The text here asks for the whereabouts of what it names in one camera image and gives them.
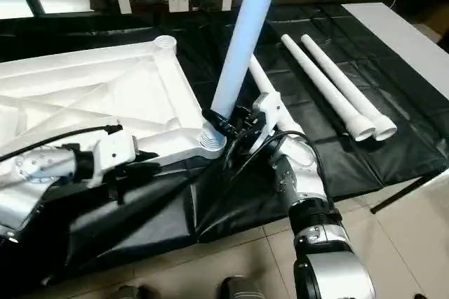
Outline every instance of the table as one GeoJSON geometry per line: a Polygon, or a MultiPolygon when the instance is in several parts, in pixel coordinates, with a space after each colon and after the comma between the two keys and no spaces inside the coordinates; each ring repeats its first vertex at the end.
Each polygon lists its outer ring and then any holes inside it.
{"type": "MultiPolygon", "coordinates": [[[[343,7],[404,59],[441,95],[449,99],[449,54],[382,3],[345,4],[343,7]]],[[[433,178],[448,178],[448,170],[424,176],[401,192],[389,197],[371,211],[376,213],[404,194],[433,178]]]]}
{"type": "MultiPolygon", "coordinates": [[[[293,118],[316,143],[335,199],[440,172],[448,167],[449,154],[447,97],[427,83],[417,68],[404,62],[404,56],[401,59],[393,51],[395,46],[388,48],[370,32],[355,6],[349,10],[354,10],[354,15],[336,5],[272,8],[255,50],[293,118]],[[381,143],[355,143],[347,137],[340,118],[282,47],[283,33],[296,41],[308,33],[381,112],[394,120],[398,133],[381,143]]],[[[367,12],[371,16],[376,11],[367,12]]],[[[160,34],[172,34],[178,41],[178,60],[200,105],[209,107],[235,19],[235,12],[200,12],[1,21],[0,60],[149,41],[160,34]]],[[[400,37],[409,34],[397,33],[400,37]]],[[[247,76],[239,104],[251,106],[258,94],[251,76],[247,76]]],[[[10,278],[13,284],[21,279],[22,290],[25,284],[31,286],[45,278],[58,282],[219,239],[286,216],[274,188],[273,171],[266,162],[256,161],[232,187],[217,179],[219,167],[220,161],[195,158],[166,167],[171,173],[157,178],[142,172],[119,186],[123,206],[108,198],[106,185],[49,202],[33,223],[29,239],[20,245],[0,242],[2,263],[8,270],[4,281],[10,278]],[[39,269],[24,270],[23,265],[39,265],[39,269]]]]}

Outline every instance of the white table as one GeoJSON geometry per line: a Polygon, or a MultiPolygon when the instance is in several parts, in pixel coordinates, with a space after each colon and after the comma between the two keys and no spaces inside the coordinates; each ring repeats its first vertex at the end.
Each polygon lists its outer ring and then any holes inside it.
{"type": "MultiPolygon", "coordinates": [[[[449,54],[383,3],[343,7],[449,100],[449,54]]],[[[426,185],[445,180],[449,169],[426,185]]]]}

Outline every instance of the pipe end cap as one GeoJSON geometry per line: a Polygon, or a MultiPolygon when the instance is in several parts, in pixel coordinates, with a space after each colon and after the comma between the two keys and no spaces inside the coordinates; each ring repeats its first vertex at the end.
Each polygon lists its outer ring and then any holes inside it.
{"type": "Polygon", "coordinates": [[[372,119],[376,130],[373,134],[376,141],[383,141],[391,137],[398,130],[393,121],[386,115],[379,115],[375,119],[372,119]]]}
{"type": "Polygon", "coordinates": [[[349,120],[346,129],[352,138],[358,142],[369,138],[374,134],[376,128],[367,117],[360,114],[349,120]]]}

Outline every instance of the shoe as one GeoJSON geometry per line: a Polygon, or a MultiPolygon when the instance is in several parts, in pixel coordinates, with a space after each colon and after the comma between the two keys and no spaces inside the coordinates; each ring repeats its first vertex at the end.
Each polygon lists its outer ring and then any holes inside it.
{"type": "Polygon", "coordinates": [[[256,283],[247,277],[226,278],[220,287],[220,299],[265,299],[256,283]]]}

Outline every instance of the robotic arm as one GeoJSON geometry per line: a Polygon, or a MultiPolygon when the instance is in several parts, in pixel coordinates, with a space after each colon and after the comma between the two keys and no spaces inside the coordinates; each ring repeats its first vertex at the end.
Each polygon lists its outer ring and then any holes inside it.
{"type": "Polygon", "coordinates": [[[42,145],[20,150],[22,154],[13,157],[11,171],[0,175],[0,236],[17,243],[34,212],[39,211],[42,196],[52,185],[88,180],[88,188],[97,187],[105,174],[142,155],[135,138],[120,125],[105,126],[104,130],[108,136],[87,151],[79,150],[78,144],[42,145]]]}
{"type": "MultiPolygon", "coordinates": [[[[269,163],[276,172],[276,185],[295,235],[297,298],[373,299],[371,278],[351,246],[340,213],[326,194],[326,178],[314,145],[299,131],[273,130],[280,106],[278,92],[262,93],[255,101],[253,116],[263,115],[266,122],[247,138],[250,156],[234,177],[259,152],[271,155],[269,163]]],[[[223,117],[211,111],[204,115],[224,135],[235,134],[223,117]]]]}

